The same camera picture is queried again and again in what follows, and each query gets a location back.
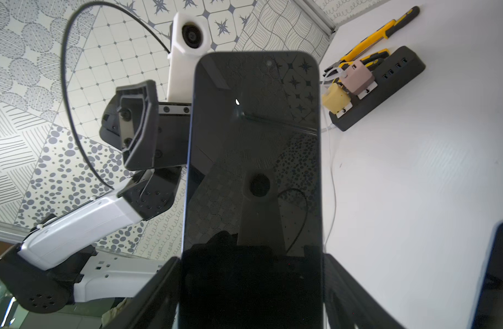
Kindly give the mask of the blue black phone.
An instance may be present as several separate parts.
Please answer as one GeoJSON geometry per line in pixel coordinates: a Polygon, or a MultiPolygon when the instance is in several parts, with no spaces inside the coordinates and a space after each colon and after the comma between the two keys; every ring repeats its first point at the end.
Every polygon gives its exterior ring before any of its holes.
{"type": "Polygon", "coordinates": [[[304,52],[196,66],[179,328],[322,328],[319,67],[304,52]]]}

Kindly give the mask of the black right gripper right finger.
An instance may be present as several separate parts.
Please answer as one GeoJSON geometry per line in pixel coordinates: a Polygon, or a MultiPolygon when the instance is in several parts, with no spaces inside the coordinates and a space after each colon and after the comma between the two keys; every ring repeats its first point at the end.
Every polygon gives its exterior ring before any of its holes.
{"type": "Polygon", "coordinates": [[[324,255],[324,299],[331,328],[403,329],[330,254],[324,255]]]}

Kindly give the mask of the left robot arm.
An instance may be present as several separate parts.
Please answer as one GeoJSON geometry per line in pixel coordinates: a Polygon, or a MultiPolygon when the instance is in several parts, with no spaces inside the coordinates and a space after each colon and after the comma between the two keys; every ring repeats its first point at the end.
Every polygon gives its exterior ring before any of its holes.
{"type": "Polygon", "coordinates": [[[94,243],[173,206],[188,158],[192,99],[192,90],[172,90],[160,102],[152,80],[117,88],[100,137],[122,152],[133,177],[65,215],[46,217],[0,256],[0,279],[22,308],[48,314],[134,297],[158,273],[157,261],[99,252],[94,243]]]}

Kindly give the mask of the green case phone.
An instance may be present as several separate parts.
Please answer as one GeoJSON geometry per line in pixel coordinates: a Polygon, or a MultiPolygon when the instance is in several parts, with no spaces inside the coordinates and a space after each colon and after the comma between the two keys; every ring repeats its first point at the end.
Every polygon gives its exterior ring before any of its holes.
{"type": "Polygon", "coordinates": [[[471,328],[503,328],[503,222],[492,235],[471,328]]]}

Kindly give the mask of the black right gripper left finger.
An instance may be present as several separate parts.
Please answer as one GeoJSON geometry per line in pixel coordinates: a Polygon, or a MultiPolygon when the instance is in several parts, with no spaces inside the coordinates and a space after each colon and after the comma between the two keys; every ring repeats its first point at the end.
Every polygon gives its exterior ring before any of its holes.
{"type": "Polygon", "coordinates": [[[180,299],[180,289],[181,259],[173,257],[106,327],[172,328],[180,299]]]}

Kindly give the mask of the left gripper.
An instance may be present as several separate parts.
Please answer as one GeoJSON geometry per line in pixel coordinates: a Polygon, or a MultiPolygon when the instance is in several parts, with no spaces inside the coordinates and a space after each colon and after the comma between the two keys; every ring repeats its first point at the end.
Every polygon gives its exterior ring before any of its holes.
{"type": "Polygon", "coordinates": [[[99,135],[122,152],[126,169],[137,171],[184,166],[189,130],[190,105],[158,103],[156,83],[147,80],[116,89],[99,135]]]}

